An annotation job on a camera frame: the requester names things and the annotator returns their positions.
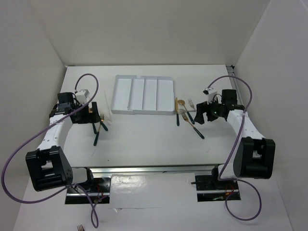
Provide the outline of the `gold knife green handle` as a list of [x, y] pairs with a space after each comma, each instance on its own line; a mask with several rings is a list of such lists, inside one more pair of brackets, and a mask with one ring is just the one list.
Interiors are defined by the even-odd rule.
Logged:
[[180, 126], [180, 118], [179, 118], [179, 113], [178, 113], [178, 98], [175, 98], [175, 114], [176, 114], [177, 126]]
[[[89, 113], [92, 114], [92, 108], [89, 108]], [[95, 127], [94, 123], [92, 123], [92, 128], [93, 128], [94, 134], [97, 134], [97, 130], [96, 130], [96, 127]]]

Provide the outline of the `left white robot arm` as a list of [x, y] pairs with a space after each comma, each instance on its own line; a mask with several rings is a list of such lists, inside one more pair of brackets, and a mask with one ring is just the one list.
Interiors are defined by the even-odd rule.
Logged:
[[35, 151], [26, 154], [26, 164], [33, 187], [44, 191], [73, 183], [73, 170], [63, 148], [66, 137], [74, 124], [91, 124], [97, 134], [95, 124], [100, 122], [96, 102], [82, 107], [89, 100], [89, 91], [59, 93], [58, 103], [49, 114], [50, 128]]

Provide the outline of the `gold fork green handle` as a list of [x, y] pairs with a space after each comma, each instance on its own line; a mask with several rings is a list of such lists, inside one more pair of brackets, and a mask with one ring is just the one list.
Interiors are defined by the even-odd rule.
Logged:
[[104, 123], [104, 115], [100, 114], [100, 117], [101, 117], [101, 121], [100, 121], [101, 126], [103, 127], [105, 131], [108, 131], [108, 127]]
[[190, 124], [192, 126], [192, 128], [194, 129], [194, 131], [199, 135], [199, 137], [201, 139], [205, 139], [204, 135], [189, 121], [189, 119], [187, 118], [185, 113], [181, 113], [182, 118], [188, 122], [188, 124]]

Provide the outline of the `silver fork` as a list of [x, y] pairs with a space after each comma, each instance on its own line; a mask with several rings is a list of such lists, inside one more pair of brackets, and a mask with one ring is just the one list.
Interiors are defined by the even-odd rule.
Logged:
[[185, 109], [178, 109], [174, 111], [174, 113], [177, 113], [177, 114], [188, 113], [188, 112], [196, 112], [196, 111], [195, 110], [185, 110]]
[[191, 99], [188, 99], [188, 103], [189, 103], [190, 107], [191, 107], [193, 110], [195, 110], [195, 106], [194, 106], [194, 104], [193, 104], [193, 102], [192, 102]]

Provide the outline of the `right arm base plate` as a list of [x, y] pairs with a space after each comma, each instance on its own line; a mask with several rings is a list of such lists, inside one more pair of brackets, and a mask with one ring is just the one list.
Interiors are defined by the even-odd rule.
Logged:
[[198, 202], [241, 200], [238, 184], [234, 181], [214, 180], [210, 175], [196, 175], [192, 185], [196, 186]]

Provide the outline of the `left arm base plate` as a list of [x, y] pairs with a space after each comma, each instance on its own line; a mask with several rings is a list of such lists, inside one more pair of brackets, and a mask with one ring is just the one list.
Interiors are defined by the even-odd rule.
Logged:
[[[93, 204], [110, 203], [111, 177], [94, 178], [91, 182], [84, 182], [81, 186], [88, 193]], [[89, 204], [86, 194], [79, 188], [69, 188], [65, 196], [66, 205]]]

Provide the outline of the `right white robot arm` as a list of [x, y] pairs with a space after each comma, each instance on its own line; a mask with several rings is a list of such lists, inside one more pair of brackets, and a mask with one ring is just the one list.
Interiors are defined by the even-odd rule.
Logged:
[[273, 171], [275, 142], [265, 138], [256, 129], [246, 108], [238, 104], [236, 90], [223, 90], [220, 102], [217, 92], [212, 87], [206, 88], [204, 94], [207, 101], [197, 104], [194, 121], [204, 124], [204, 114], [208, 122], [221, 117], [236, 133], [231, 157], [228, 157], [226, 163], [218, 168], [218, 172], [210, 177], [212, 187], [222, 188], [227, 179], [269, 179]]

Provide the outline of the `gold spoon green handle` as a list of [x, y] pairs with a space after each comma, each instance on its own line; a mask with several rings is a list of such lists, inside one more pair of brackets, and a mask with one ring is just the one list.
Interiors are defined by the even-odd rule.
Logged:
[[97, 145], [98, 137], [99, 137], [100, 130], [101, 130], [101, 127], [102, 127], [102, 122], [103, 122], [103, 121], [100, 120], [100, 124], [99, 124], [98, 130], [97, 130], [97, 132], [96, 132], [96, 136], [95, 136], [94, 143], [93, 143], [94, 146]]
[[184, 109], [186, 110], [186, 113], [191, 121], [192, 124], [195, 124], [194, 119], [192, 118], [190, 112], [187, 110], [186, 106], [185, 106], [185, 101], [184, 100], [178, 100], [178, 104], [182, 105], [184, 107]]

